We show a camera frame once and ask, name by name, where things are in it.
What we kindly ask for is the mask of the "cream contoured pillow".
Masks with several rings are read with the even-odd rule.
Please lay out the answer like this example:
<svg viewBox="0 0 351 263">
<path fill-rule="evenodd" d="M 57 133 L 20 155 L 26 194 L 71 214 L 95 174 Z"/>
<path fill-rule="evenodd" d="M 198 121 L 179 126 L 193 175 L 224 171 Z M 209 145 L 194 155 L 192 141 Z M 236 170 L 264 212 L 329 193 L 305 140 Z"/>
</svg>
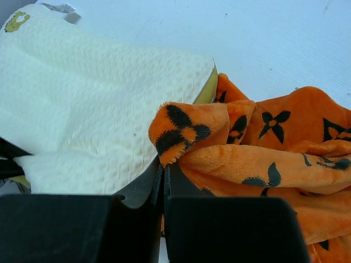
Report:
<svg viewBox="0 0 351 263">
<path fill-rule="evenodd" d="M 1 137 L 32 193 L 113 194 L 157 152 L 148 129 L 167 101 L 208 103 L 209 56 L 88 33 L 39 4 L 1 28 Z"/>
</svg>

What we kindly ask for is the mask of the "orange patterned pillowcase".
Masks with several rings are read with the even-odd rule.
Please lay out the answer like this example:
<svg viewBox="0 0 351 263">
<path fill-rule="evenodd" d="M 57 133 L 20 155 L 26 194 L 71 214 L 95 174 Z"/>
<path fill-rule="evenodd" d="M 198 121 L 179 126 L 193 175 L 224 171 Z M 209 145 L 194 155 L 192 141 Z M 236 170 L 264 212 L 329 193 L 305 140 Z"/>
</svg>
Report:
<svg viewBox="0 0 351 263">
<path fill-rule="evenodd" d="M 324 91 L 254 102 L 221 73 L 214 103 L 163 104 L 149 139 L 199 189 L 287 200 L 312 262 L 350 262 L 350 110 Z"/>
</svg>

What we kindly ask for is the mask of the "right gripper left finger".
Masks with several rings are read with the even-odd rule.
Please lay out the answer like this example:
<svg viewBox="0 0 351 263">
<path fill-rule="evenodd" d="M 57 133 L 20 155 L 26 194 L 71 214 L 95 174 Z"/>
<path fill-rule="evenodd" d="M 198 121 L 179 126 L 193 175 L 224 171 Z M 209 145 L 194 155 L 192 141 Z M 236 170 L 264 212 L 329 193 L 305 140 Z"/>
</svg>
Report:
<svg viewBox="0 0 351 263">
<path fill-rule="evenodd" d="M 1 262 L 157 262 L 158 160 L 113 195 L 4 195 Z"/>
</svg>

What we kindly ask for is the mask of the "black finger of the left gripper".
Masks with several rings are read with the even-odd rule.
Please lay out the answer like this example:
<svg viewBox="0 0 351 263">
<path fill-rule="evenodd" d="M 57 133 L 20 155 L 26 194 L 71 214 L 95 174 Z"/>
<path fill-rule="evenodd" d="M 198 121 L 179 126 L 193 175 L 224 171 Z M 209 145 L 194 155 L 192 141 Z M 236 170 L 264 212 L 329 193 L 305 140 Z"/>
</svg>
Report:
<svg viewBox="0 0 351 263">
<path fill-rule="evenodd" d="M 31 155 L 31 153 L 1 138 L 1 180 L 24 176 L 25 173 L 22 167 L 15 162 L 15 158 Z"/>
</svg>

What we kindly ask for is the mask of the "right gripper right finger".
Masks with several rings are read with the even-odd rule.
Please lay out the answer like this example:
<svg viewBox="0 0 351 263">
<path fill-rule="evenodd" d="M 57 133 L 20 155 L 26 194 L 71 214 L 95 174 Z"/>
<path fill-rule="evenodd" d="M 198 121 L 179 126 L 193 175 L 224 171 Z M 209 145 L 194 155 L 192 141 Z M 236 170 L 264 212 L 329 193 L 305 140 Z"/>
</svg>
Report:
<svg viewBox="0 0 351 263">
<path fill-rule="evenodd" d="M 170 262 L 309 262 L 296 213 L 281 198 L 215 197 L 179 165 L 165 168 Z"/>
</svg>

